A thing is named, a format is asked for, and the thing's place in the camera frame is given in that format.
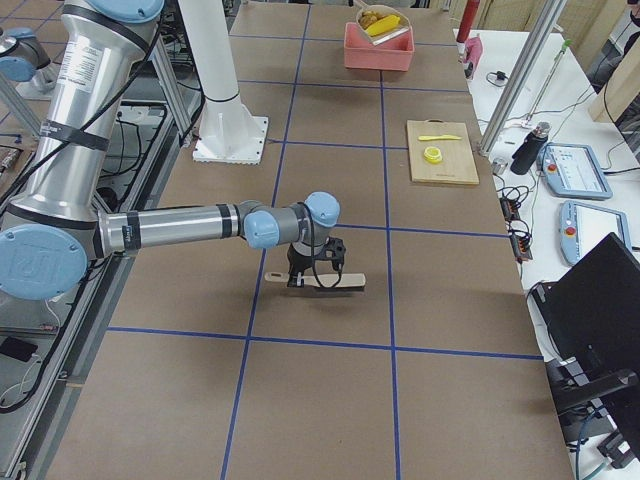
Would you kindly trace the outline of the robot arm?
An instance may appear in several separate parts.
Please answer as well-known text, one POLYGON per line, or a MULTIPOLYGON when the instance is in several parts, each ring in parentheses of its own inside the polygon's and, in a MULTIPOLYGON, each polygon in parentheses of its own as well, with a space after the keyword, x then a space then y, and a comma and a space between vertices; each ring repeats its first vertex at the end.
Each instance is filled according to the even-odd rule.
POLYGON ((161 41, 160 1, 68 1, 63 63, 34 165, 8 195, 1 226, 1 288, 45 300, 69 291, 93 260, 145 247, 240 237, 254 249, 287 247, 286 283, 332 290, 343 242, 331 235, 340 205, 326 192, 283 208, 258 201, 104 213, 93 207, 117 113, 161 41))
POLYGON ((50 56, 27 27, 1 30, 1 74, 10 81, 27 83, 39 93, 50 92, 56 81, 50 56))

